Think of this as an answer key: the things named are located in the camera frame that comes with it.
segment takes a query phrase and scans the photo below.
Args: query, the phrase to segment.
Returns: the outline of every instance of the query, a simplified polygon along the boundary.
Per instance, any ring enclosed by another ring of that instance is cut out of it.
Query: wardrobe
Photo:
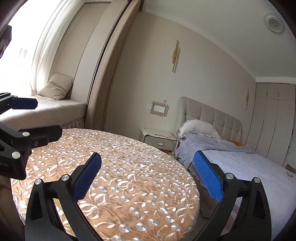
[[[257,83],[251,127],[246,145],[283,165],[293,130],[294,84]]]

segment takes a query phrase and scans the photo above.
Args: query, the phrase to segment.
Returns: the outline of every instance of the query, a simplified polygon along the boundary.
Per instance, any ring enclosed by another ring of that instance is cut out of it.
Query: upholstered headboard
[[[173,135],[176,136],[176,131],[186,120],[193,119],[211,123],[222,139],[241,141],[242,124],[238,119],[214,109],[211,106],[184,96],[179,98],[178,113]]]

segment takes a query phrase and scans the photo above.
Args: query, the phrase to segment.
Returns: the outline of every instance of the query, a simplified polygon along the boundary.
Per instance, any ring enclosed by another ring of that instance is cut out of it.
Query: white curtain
[[[11,22],[12,41],[0,59],[0,92],[35,95],[84,0],[28,0]]]

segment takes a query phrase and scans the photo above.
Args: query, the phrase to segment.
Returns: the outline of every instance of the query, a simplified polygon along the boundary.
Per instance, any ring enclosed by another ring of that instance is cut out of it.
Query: ceiling vent
[[[264,23],[269,30],[275,33],[281,33],[284,30],[283,22],[274,14],[266,14],[264,16]]]

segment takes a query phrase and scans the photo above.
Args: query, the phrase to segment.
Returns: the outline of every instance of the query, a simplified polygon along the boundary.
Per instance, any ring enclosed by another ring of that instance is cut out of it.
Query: white pillow
[[[65,98],[73,83],[74,79],[69,76],[54,74],[38,94],[55,100],[61,100]]]
[[[183,123],[183,125],[179,128],[178,136],[183,138],[186,134],[202,134],[209,137],[214,137],[217,139],[221,139],[221,136],[210,123],[202,121],[202,120],[187,120]]]

